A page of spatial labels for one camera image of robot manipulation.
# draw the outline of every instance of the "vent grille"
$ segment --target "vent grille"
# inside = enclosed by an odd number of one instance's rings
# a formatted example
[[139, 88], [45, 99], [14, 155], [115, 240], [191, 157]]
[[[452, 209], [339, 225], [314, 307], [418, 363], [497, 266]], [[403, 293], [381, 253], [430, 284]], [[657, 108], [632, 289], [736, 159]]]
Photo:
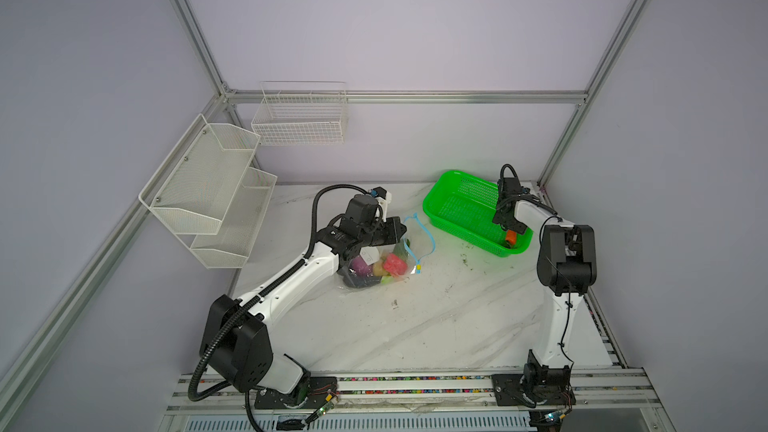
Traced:
[[[277, 422], [295, 416], [289, 414], [256, 415], [265, 432], [276, 430]], [[491, 412], [433, 412], [430, 414], [331, 414], [319, 418], [309, 430], [370, 430], [371, 432], [503, 432], [536, 430], [528, 425], [528, 412], [516, 410]], [[187, 432], [208, 430], [253, 430], [248, 418], [240, 415], [198, 415], [187, 423]]]

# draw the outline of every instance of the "clear plastic bag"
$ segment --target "clear plastic bag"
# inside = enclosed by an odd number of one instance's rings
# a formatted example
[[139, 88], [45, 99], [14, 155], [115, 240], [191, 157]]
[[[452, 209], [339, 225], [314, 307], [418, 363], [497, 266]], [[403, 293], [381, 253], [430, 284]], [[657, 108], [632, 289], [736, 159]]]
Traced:
[[435, 251], [435, 238], [417, 214], [402, 221], [408, 227], [395, 245], [363, 247], [348, 268], [340, 269], [344, 283], [352, 288], [371, 287], [403, 280], [422, 272], [422, 259]]

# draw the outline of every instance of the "metal bracket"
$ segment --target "metal bracket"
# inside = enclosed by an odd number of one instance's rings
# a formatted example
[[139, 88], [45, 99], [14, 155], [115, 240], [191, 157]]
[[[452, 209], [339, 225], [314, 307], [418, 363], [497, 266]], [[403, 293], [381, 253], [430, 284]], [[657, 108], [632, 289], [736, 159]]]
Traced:
[[[496, 405], [499, 407], [531, 407], [532, 400], [529, 400], [522, 387], [523, 374], [494, 374], [491, 376], [493, 383], [493, 393], [496, 397]], [[545, 408], [556, 408], [555, 406], [568, 405], [568, 399], [563, 396], [558, 387], [539, 387], [537, 388], [536, 405]], [[571, 404], [576, 403], [576, 397], [572, 390], [568, 392], [571, 398]]]
[[[337, 382], [335, 377], [310, 377], [306, 400], [300, 404], [302, 409], [316, 409], [326, 402], [329, 392], [336, 392]], [[295, 409], [286, 404], [286, 396], [272, 389], [261, 389], [252, 394], [254, 408], [256, 410], [284, 410]]]
[[675, 432], [672, 421], [664, 408], [642, 408], [640, 413], [643, 415], [650, 432]]

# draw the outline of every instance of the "yellow object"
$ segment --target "yellow object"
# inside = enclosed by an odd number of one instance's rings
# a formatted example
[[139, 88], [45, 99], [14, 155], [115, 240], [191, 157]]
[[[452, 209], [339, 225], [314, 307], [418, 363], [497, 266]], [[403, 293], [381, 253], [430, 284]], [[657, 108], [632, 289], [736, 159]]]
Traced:
[[384, 277], [385, 275], [389, 275], [389, 272], [384, 269], [384, 262], [378, 261], [377, 263], [373, 264], [373, 274], [377, 277]]

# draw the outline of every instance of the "white wall-mounted shelf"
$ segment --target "white wall-mounted shelf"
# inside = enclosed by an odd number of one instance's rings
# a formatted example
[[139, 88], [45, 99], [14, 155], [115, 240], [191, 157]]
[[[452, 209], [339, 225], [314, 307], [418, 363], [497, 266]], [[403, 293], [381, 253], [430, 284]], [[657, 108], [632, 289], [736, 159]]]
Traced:
[[248, 262], [256, 236], [272, 197], [277, 176], [257, 168], [246, 169], [221, 230], [196, 235], [189, 249], [208, 268], [241, 268]]
[[343, 144], [348, 112], [344, 82], [262, 82], [251, 127], [264, 146]]
[[258, 134], [203, 116], [190, 128], [200, 129], [191, 145], [164, 181], [155, 173], [139, 200], [206, 268], [243, 267], [277, 177], [251, 167]]

